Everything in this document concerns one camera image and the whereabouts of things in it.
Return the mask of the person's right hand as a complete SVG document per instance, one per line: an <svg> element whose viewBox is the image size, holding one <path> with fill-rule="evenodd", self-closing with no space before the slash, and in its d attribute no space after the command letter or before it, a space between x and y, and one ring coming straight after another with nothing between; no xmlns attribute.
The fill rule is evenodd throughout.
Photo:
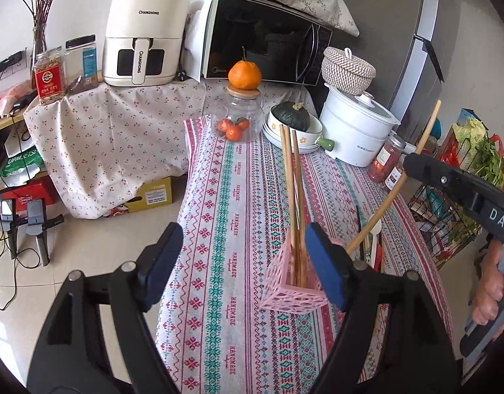
<svg viewBox="0 0 504 394"><path fill-rule="evenodd" d="M472 319L477 325L487 325L498 315L498 305L504 300L504 276L498 269L503 245L493 239L482 262L482 277L473 298Z"/></svg>

